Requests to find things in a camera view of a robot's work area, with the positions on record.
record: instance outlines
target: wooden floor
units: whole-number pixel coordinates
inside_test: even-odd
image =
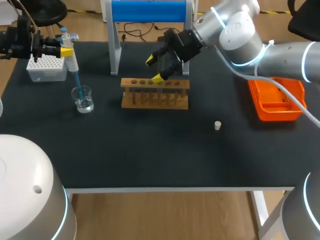
[[[99,0],[64,2],[69,9],[101,11]],[[199,12],[207,11],[217,2],[199,0]],[[304,0],[298,0],[297,7],[302,2]],[[260,0],[259,3],[261,10],[288,10],[287,1]],[[254,21],[265,41],[304,41],[288,32],[290,19],[288,14],[261,14]],[[69,33],[77,33],[81,41],[108,40],[107,27],[101,15],[69,13],[61,24],[68,28]],[[180,30],[183,27],[180,23],[156,25]],[[150,26],[137,23],[130,25],[128,30],[146,32]],[[124,24],[120,23],[118,30],[123,30],[123,27]],[[163,30],[152,29],[144,38],[156,41],[162,34]],[[128,36],[126,41],[142,40]],[[0,95],[15,62],[15,59],[0,61]],[[282,193],[265,192],[265,196],[271,212]],[[257,229],[251,204],[246,192],[81,194],[73,199],[78,222],[77,240],[254,240],[257,239]]]

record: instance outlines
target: blue tube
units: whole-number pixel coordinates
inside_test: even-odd
[[[184,23],[186,1],[113,0],[114,22]]]
[[[82,88],[81,88],[80,79],[79,79],[79,73],[78,73],[78,71],[72,71],[71,73],[74,77],[76,88],[78,89],[78,92],[80,95],[80,99],[83,99],[84,95],[82,93]]]

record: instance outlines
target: orange tray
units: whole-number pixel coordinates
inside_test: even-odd
[[[289,90],[305,107],[305,89],[300,81],[272,77]],[[303,112],[274,84],[262,80],[248,81],[259,118],[265,122],[295,121]]]

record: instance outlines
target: wooden test tube rack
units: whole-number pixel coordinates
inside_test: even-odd
[[[123,109],[188,109],[189,80],[170,79],[154,83],[150,78],[122,78]]]

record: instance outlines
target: black table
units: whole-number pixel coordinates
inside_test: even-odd
[[[121,109],[121,77],[153,77],[156,67],[145,61],[161,44],[123,43],[118,76],[110,76],[107,43],[74,46],[93,112],[77,112],[70,74],[65,82],[33,83],[27,61],[19,60],[0,118],[0,134],[39,145],[68,189],[293,187],[320,166],[319,129],[305,116],[259,121],[247,82],[213,49],[190,63],[189,110],[140,110]],[[305,84],[305,91],[319,117],[319,89]],[[220,131],[215,121],[222,122]]]

